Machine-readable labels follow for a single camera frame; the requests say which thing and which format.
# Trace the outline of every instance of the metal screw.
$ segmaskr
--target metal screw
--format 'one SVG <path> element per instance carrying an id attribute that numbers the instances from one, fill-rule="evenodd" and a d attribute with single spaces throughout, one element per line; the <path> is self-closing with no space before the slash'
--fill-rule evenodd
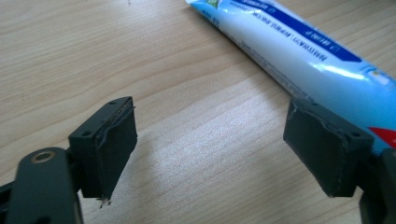
<path id="1" fill-rule="evenodd" d="M 41 163 L 41 162 L 49 161 L 54 156 L 55 156 L 55 152 L 53 152 L 53 151 L 44 151 L 44 152 L 40 152 L 40 153 L 35 154 L 32 157 L 31 161 L 32 161 L 32 163 Z"/>

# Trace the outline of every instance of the light wood tabletop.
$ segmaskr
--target light wood tabletop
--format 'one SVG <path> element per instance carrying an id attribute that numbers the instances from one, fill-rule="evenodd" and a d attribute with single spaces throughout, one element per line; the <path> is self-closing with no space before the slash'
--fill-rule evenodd
<path id="1" fill-rule="evenodd" d="M 396 77 L 396 1 L 279 0 Z M 282 140 L 290 95 L 183 0 L 0 0 L 0 186 L 106 102 L 138 143 L 85 223 L 360 223 Z"/>

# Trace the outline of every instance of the screw hole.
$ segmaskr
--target screw hole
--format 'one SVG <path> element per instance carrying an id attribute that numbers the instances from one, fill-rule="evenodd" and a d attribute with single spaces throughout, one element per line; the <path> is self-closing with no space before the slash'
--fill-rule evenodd
<path id="1" fill-rule="evenodd" d="M 55 156 L 55 152 L 53 151 L 45 151 L 35 154 L 32 158 L 32 163 L 40 163 L 44 161 L 49 161 Z"/>
<path id="2" fill-rule="evenodd" d="M 50 224 L 50 217 L 40 217 L 35 224 Z"/>
<path id="3" fill-rule="evenodd" d="M 91 134 L 91 132 L 83 132 L 83 133 L 81 134 L 81 136 L 86 137 L 86 136 L 88 136 L 88 135 L 90 135 L 90 134 Z"/>
<path id="4" fill-rule="evenodd" d="M 361 137 L 361 134 L 360 133 L 351 133 L 352 134 L 352 136 L 354 136 L 354 137 Z"/>

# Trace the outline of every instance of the wooden table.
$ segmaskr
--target wooden table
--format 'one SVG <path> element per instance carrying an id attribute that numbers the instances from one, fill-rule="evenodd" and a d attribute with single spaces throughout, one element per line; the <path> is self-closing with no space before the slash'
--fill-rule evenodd
<path id="1" fill-rule="evenodd" d="M 396 77 L 394 0 L 280 0 Z M 290 96 L 183 0 L 0 1 L 0 185 L 132 95 L 137 147 L 86 223 L 360 223 L 282 141 Z"/>

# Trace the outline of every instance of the toothpaste tube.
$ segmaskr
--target toothpaste tube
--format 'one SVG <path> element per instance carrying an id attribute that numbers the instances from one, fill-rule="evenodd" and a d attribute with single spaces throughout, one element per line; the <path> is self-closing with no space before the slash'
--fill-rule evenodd
<path id="1" fill-rule="evenodd" d="M 396 81 L 271 0 L 186 0 L 292 95 L 396 147 Z"/>

